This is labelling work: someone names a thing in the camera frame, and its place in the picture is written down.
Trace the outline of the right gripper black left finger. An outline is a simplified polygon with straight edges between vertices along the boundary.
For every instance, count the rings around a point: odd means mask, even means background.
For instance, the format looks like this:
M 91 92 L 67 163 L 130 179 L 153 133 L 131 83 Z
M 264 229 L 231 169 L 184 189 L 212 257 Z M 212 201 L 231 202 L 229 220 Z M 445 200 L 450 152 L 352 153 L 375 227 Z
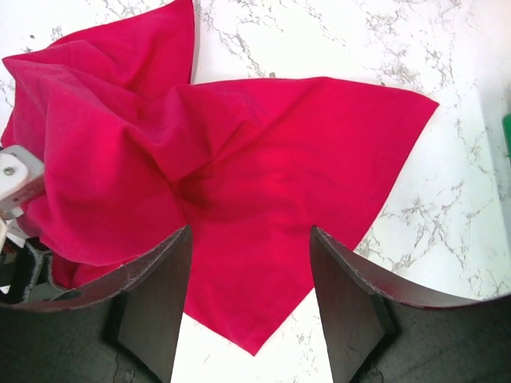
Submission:
M 192 232 L 182 227 L 146 255 L 83 286 L 52 275 L 38 239 L 1 254 L 4 382 L 168 382 L 184 312 Z

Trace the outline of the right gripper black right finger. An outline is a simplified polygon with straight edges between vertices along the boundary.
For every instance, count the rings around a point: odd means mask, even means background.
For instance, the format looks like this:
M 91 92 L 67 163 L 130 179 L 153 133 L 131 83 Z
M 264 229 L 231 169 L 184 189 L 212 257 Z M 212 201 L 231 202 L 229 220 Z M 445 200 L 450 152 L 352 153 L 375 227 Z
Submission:
M 334 381 L 509 381 L 509 296 L 478 301 L 430 289 L 318 227 L 310 260 Z

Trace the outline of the red t-shirt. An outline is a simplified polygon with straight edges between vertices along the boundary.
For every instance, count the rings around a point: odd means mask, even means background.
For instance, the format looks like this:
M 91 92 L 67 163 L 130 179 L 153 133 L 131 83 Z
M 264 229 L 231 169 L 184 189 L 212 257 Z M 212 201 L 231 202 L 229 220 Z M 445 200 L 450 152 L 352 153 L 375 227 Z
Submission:
M 354 249 L 438 105 L 330 77 L 191 82 L 194 9 L 175 1 L 6 57 L 2 143 L 45 165 L 22 226 L 64 287 L 190 226 L 185 313 L 256 354 L 313 287 L 313 226 Z

